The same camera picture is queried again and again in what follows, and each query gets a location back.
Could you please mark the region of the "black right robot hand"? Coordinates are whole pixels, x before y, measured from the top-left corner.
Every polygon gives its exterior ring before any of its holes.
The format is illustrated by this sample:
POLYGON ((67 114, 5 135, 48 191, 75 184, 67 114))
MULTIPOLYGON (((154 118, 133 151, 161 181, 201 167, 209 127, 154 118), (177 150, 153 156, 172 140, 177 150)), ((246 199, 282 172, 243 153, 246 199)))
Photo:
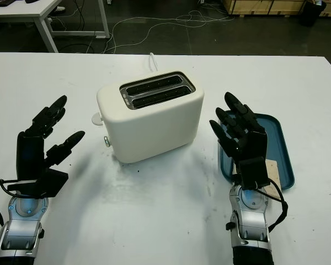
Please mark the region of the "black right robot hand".
POLYGON ((267 181, 266 152, 268 136, 253 111, 232 93, 225 93, 225 102, 234 113, 231 117, 226 111, 217 107, 215 112, 220 123, 210 120, 210 125, 226 155, 233 159, 236 174, 240 177, 267 181))

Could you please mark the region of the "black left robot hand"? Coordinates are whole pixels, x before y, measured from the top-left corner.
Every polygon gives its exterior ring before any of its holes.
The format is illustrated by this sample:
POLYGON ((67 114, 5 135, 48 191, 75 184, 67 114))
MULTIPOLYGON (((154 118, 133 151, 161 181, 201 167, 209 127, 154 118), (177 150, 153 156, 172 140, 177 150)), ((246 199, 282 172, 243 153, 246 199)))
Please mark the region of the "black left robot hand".
POLYGON ((78 131, 63 143, 44 151, 44 141, 65 114, 67 96, 62 95, 49 107, 44 107, 33 119, 32 125, 18 134, 16 170, 20 181, 38 179, 53 165, 59 165, 82 140, 84 131, 78 131))

